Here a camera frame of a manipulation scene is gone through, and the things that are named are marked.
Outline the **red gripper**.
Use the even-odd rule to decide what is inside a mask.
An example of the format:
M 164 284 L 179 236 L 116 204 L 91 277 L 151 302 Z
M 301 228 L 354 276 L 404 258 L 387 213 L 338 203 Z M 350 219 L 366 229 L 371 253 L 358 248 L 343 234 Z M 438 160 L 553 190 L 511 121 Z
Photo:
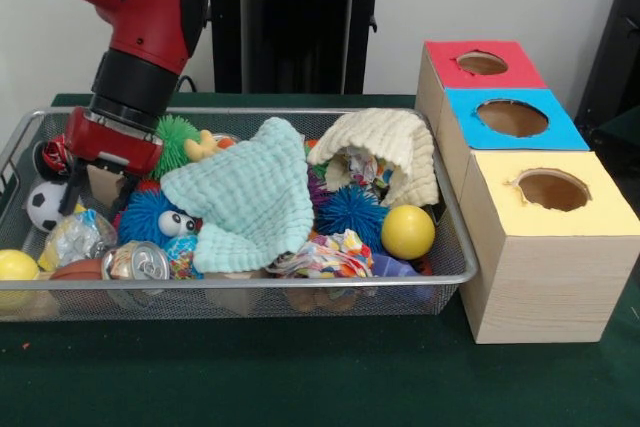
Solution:
M 139 183 L 138 177 L 148 175 L 155 168 L 164 147 L 154 133 L 138 130 L 85 107 L 72 110 L 65 141 L 69 152 L 83 160 L 74 161 L 59 206 L 61 215 L 71 215 L 75 210 L 86 181 L 86 161 L 110 162 L 129 173 L 116 182 L 118 193 L 112 204 L 113 210 L 123 210 Z

